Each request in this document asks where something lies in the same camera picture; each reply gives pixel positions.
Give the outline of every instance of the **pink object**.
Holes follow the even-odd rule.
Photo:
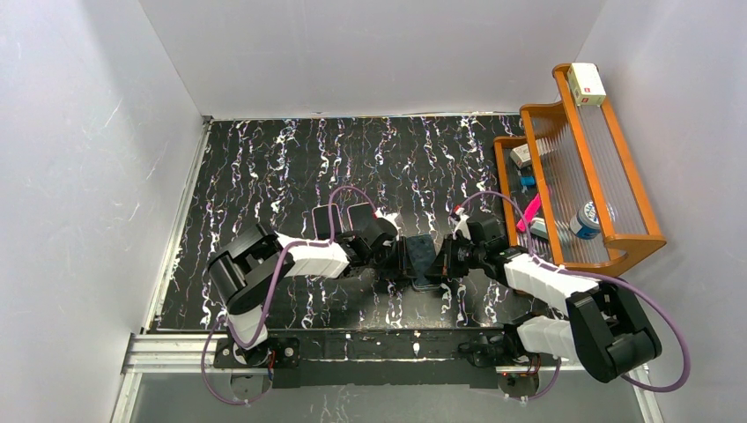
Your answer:
[[[524,218],[530,222],[532,219],[535,218],[536,213],[539,212],[540,207],[542,207],[542,200],[539,197],[539,194],[537,194],[534,199],[529,202],[529,205],[527,206],[527,210],[524,211]],[[519,232],[525,232],[527,228],[524,226],[524,222],[519,220],[519,223],[516,224],[516,229],[519,230]]]

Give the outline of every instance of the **clear plastic panel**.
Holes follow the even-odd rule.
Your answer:
[[[509,157],[510,153],[511,150],[503,150],[503,161],[506,163],[506,173],[508,175],[508,192],[511,193],[511,199],[514,200],[519,205],[519,207],[525,209],[529,205],[529,201],[531,201],[536,192],[534,190],[531,190],[531,192],[529,193],[523,192],[524,188],[521,185],[521,172],[516,171],[516,165],[514,164],[514,161]],[[514,222],[518,221],[519,216],[514,213]],[[529,236],[529,232],[521,233],[517,231],[516,234],[519,238],[519,245],[527,247],[529,245],[529,240],[532,240],[534,242],[534,247],[537,254],[545,260],[552,260],[550,243],[547,240],[543,240],[535,236]]]
[[[582,240],[571,232],[571,218],[591,201],[586,177],[581,166],[576,143],[567,122],[562,127],[557,121],[532,118],[537,150],[544,179],[550,192],[552,214],[558,229],[558,238],[565,262],[600,263],[610,259],[603,245],[603,237]]]
[[[576,107],[616,234],[647,234],[601,108]]]

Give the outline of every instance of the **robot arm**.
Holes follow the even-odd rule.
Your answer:
[[[662,346],[634,295],[590,278],[563,275],[533,262],[521,247],[510,247],[503,225],[494,217],[459,216],[426,272],[435,281],[483,269],[504,286],[530,293],[568,320],[530,317],[508,325],[503,353],[511,358],[548,353],[580,362],[598,381],[612,379],[652,360]],[[226,305],[234,341],[249,350],[267,338],[257,331],[262,306],[284,246],[296,239],[263,224],[244,231],[209,262],[209,273]],[[362,231],[340,234],[327,248],[296,246],[288,250],[279,277],[353,277],[365,268],[391,270],[413,278],[405,238],[388,219],[376,218]]]
[[[226,321],[236,343],[251,349],[267,339],[262,331],[250,345],[262,315],[262,306],[281,251],[292,241],[258,223],[243,231],[208,263],[210,278],[226,305]],[[397,228],[387,218],[376,218],[359,232],[340,234],[326,248],[291,247],[280,268],[279,278],[322,276],[354,277],[366,267],[395,267],[407,271],[405,240],[397,239]]]
[[[508,326],[504,353],[565,357],[580,362],[600,382],[661,355],[661,342],[632,293],[537,265],[524,248],[508,246],[494,217],[457,218],[457,230],[444,240],[429,276],[455,278],[483,269],[488,277],[545,301],[568,318],[539,316]]]

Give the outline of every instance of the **orange wooden shelf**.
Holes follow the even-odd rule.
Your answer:
[[[509,192],[504,150],[529,145],[553,262],[573,270],[619,276],[663,247],[666,238],[609,96],[600,108],[577,107],[566,81],[568,67],[560,64],[552,71],[561,101],[521,108],[525,137],[495,138],[500,189]],[[602,229],[594,240],[582,240],[568,227],[588,201],[596,205]],[[503,203],[509,240],[516,245],[515,215]]]

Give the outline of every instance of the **white box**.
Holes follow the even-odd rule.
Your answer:
[[[532,163],[532,156],[529,154],[529,146],[526,144],[514,148],[508,156],[511,157],[511,160],[516,163],[516,166],[519,169],[527,167]]]
[[[607,93],[595,64],[571,63],[567,77],[576,106],[602,105]]]

